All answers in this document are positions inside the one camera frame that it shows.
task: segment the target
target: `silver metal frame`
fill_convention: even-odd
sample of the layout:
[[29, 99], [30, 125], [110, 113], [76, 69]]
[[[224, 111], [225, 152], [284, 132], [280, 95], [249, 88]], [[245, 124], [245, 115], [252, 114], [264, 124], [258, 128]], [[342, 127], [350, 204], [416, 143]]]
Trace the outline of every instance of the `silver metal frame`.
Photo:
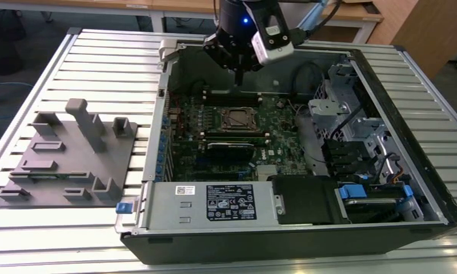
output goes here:
[[[140, 49], [142, 52], [157, 51], [160, 39], [174, 38], [178, 40], [201, 40], [198, 35], [180, 34], [149, 34], [129, 31], [82, 30], [82, 33], [96, 33], [102, 35], [101, 47], [94, 45], [94, 39], [81, 39], [89, 47], [96, 50]], [[128, 35], [129, 41], [117, 41]], [[30, 136], [26, 118], [37, 108], [41, 97], [50, 98], [54, 94], [46, 91], [46, 80], [62, 65], [64, 58], [72, 48], [72, 37], [68, 35], [62, 41], [54, 57], [42, 73], [36, 87], [18, 111], [17, 117], [12, 121], [0, 141], [0, 167], [13, 164], [20, 157], [22, 147], [28, 145], [26, 139], [20, 136]], [[420, 68], [412, 63], [392, 46], [382, 45], [353, 45], [346, 43], [310, 42], [309, 46], [342, 47], [361, 49], [373, 70], [380, 79], [389, 96], [396, 103], [401, 115], [416, 135], [418, 142], [428, 154], [437, 172], [449, 188], [457, 202], [457, 116], [454, 111], [442, 107], [442, 110], [424, 110], [422, 103], [446, 104], [438, 92], [422, 76]], [[98, 67], [109, 66], [106, 60], [100, 59], [92, 64]], [[141, 74], [150, 74], [157, 64], [145, 61]], [[57, 92], [57, 96], [76, 94], [73, 90]], [[144, 100], [149, 96], [148, 92], [138, 92], [133, 98]], [[404, 103], [418, 102], [414, 107]], [[108, 110], [100, 111], [100, 115], [108, 115]], [[129, 120], [134, 121], [137, 114], [129, 115]], [[456, 131], [434, 131], [437, 127], [452, 128]], [[140, 135], [134, 147], [134, 154], [130, 158], [133, 171], [126, 176], [128, 188], [124, 189], [124, 199], [132, 200], [141, 192], [141, 170], [145, 161], [146, 137]], [[0, 185], [6, 182], [5, 172], [0, 172]], [[116, 214], [112, 208], [82, 208], [82, 209], [0, 209], [0, 273], [88, 273], [88, 272], [182, 272], [198, 273], [202, 271], [240, 273], [301, 273], [301, 274], [338, 274], [345, 272], [373, 273], [457, 273], [457, 235], [446, 236], [440, 240], [416, 242], [385, 255], [329, 257], [306, 260], [276, 260], [276, 261], [248, 261], [228, 264], [194, 264], [194, 265], [142, 265], [130, 251], [122, 246], [118, 235], [114, 232]], [[136, 224], [134, 215], [124, 215], [121, 225], [130, 228]]]

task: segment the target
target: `black cable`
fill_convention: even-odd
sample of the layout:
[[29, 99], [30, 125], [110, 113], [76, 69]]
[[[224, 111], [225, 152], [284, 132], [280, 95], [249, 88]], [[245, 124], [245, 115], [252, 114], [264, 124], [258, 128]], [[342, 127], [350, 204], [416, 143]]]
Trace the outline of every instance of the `black cable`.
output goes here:
[[336, 127], [336, 129], [332, 131], [329, 139], [332, 140], [334, 135], [337, 134], [338, 130], [346, 125], [346, 123], [354, 118], [358, 111], [362, 109], [362, 105], [360, 104], [358, 107], [350, 112], [349, 116], [345, 118], [345, 120], [341, 122], [341, 124]]
[[380, 176], [381, 176], [381, 171], [382, 171], [382, 168], [384, 168], [384, 164], [386, 163], [386, 159], [388, 159], [390, 156], [393, 156], [393, 155], [396, 155], [396, 153], [394, 153], [394, 152], [389, 152], [389, 153], [384, 156], [382, 161], [381, 161], [381, 163], [380, 163], [378, 170], [377, 170], [377, 172], [376, 172], [376, 176], [374, 176], [374, 179], [373, 179], [373, 183], [372, 183], [372, 184], [377, 184], [377, 183], [378, 183], [378, 181], [380, 181]]
[[198, 27], [196, 27], [194, 30], [192, 30], [189, 33], [192, 34], [196, 30], [201, 28], [201, 25], [205, 23], [205, 19], [201, 20]]
[[313, 35], [313, 33], [316, 33], [321, 29], [321, 27], [328, 23], [328, 21], [330, 21], [332, 17], [337, 13], [338, 8], [341, 7], [341, 4], [342, 4], [342, 0], [337, 0], [336, 6], [333, 7], [333, 10], [330, 11], [326, 18], [320, 22], [318, 25], [314, 26], [313, 29], [306, 30], [306, 38], [309, 38]]

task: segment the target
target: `warning label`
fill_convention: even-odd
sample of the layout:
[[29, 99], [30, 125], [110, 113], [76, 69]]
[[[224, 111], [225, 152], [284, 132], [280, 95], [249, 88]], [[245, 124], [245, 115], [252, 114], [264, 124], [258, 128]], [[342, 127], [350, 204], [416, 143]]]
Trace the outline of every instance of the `warning label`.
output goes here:
[[252, 185], [206, 186], [206, 218], [210, 221], [256, 220]]

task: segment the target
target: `aluminum extrusion table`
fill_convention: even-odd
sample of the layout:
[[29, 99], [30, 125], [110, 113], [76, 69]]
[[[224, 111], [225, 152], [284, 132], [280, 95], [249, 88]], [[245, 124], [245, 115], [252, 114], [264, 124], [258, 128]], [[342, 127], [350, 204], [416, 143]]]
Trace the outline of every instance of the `aluminum extrusion table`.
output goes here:
[[[57, 111], [69, 98], [85, 98], [102, 121], [126, 116], [138, 123], [124, 196], [140, 194], [162, 38], [197, 35], [72, 29], [0, 141], [0, 188], [20, 161], [34, 129], [34, 112]], [[392, 46], [312, 42], [357, 47], [457, 201], [457, 114], [405, 52]], [[134, 221], [125, 215], [124, 225]], [[114, 232], [113, 208], [0, 209], [0, 273], [116, 271], [236, 273], [457, 273], [457, 234], [416, 242], [385, 255], [228, 264], [142, 265]]]

